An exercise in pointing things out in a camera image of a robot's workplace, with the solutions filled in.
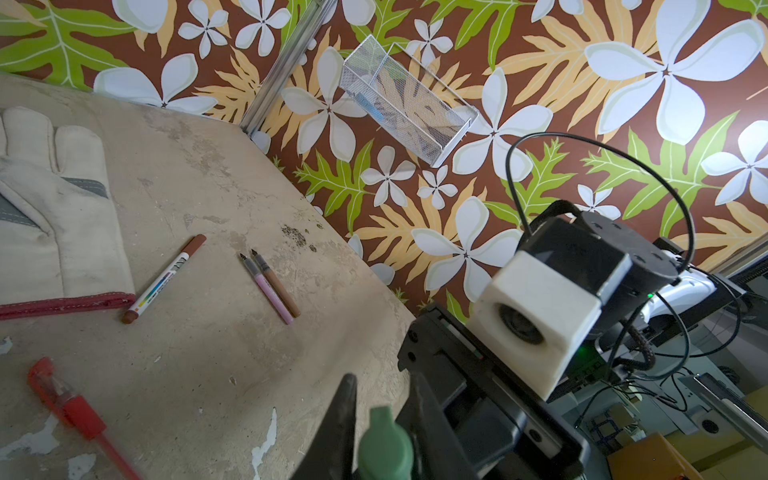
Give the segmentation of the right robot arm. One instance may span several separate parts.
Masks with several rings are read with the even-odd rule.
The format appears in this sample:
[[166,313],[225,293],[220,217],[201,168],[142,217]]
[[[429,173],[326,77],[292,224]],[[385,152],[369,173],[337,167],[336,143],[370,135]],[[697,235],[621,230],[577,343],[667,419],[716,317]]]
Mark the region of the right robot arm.
[[564,219],[556,202],[486,280],[466,322],[431,305],[409,327],[398,366],[411,375],[397,421],[418,479],[574,479],[587,440],[548,405],[587,340],[621,323],[705,303],[710,280],[660,242],[595,212]]

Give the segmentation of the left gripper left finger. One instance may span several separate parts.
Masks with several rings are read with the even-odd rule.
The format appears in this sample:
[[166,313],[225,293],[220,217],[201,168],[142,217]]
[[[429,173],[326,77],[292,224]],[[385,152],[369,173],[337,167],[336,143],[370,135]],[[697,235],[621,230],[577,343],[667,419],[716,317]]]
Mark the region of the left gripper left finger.
[[353,478],[357,377],[341,379],[308,451],[291,480]]

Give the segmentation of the red gel pen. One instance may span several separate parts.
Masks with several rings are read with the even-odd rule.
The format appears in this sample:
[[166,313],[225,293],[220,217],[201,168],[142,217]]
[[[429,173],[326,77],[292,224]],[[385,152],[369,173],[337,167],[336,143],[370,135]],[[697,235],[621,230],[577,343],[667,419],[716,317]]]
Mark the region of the red gel pen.
[[143,478],[108,438],[105,422],[88,401],[57,376],[49,357],[41,358],[29,369],[27,383],[60,422],[74,428],[86,441],[95,442],[124,479]]

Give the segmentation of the pink fountain pen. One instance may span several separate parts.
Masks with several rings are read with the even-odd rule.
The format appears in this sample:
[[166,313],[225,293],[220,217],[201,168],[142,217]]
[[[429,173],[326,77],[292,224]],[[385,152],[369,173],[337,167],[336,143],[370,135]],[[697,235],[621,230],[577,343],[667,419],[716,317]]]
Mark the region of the pink fountain pen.
[[283,304],[278,294],[272,288],[271,284],[268,282],[260,268],[257,266],[255,261],[246,257],[243,253],[239,253],[239,257],[255,281],[256,285],[272,305],[276,313],[280,316],[286,325],[291,325],[293,323],[293,317],[289,313],[289,310],[286,308],[286,306]]

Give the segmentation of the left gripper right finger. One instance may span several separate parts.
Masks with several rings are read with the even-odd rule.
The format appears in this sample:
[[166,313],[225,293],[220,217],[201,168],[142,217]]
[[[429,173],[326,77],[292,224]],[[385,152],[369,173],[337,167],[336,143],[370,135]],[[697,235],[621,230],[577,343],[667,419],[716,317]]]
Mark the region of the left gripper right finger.
[[412,479],[478,479],[423,374],[410,374],[408,398],[396,422],[413,445]]

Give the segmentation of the brown capped white marker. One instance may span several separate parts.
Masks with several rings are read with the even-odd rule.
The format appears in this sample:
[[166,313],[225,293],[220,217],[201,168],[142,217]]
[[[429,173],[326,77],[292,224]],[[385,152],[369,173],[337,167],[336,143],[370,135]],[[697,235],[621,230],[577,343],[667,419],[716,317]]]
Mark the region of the brown capped white marker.
[[124,324],[131,324],[136,321],[206,240],[207,237],[204,234],[192,237],[146,290],[137,296],[135,302],[123,314],[121,321]]

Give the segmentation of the dark green pen cap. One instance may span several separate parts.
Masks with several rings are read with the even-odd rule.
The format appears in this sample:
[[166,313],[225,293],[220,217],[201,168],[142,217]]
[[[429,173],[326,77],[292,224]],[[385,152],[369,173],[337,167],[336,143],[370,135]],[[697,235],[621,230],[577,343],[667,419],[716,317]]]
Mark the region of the dark green pen cap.
[[361,479],[411,479],[413,444],[407,431],[396,423],[390,406],[370,409],[369,428],[359,442],[357,457]]

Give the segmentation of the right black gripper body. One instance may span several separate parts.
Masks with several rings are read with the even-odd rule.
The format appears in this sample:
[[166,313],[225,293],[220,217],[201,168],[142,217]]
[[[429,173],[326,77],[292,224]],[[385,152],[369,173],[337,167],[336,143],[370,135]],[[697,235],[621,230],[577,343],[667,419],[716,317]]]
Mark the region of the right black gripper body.
[[579,479],[587,440],[539,399],[446,308],[411,323],[401,371],[421,373],[478,479]]

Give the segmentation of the brown fountain pen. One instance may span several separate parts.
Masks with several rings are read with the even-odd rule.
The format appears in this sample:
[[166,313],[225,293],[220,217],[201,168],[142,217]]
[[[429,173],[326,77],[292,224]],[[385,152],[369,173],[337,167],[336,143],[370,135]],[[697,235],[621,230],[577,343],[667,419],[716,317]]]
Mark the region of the brown fountain pen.
[[250,254],[252,259],[256,262],[257,266],[261,270],[262,274],[265,276],[266,280],[269,282],[277,296],[285,305],[288,312],[293,318],[298,318],[301,315],[301,310],[293,296],[289,293],[281,280],[274,273],[266,260],[255,249],[251,249]]

